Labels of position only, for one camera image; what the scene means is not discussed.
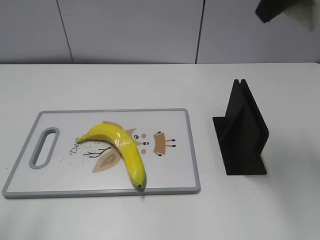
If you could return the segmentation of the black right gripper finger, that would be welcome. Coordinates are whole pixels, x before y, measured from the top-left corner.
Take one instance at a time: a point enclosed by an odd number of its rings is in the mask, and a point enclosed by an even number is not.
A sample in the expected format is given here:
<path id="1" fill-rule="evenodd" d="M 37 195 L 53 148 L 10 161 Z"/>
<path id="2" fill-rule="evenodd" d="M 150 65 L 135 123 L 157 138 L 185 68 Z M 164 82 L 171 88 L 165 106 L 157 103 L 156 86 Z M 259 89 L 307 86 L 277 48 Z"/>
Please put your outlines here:
<path id="1" fill-rule="evenodd" d="M 263 23 L 268 23 L 293 4 L 293 0 L 261 0 L 255 14 Z"/>

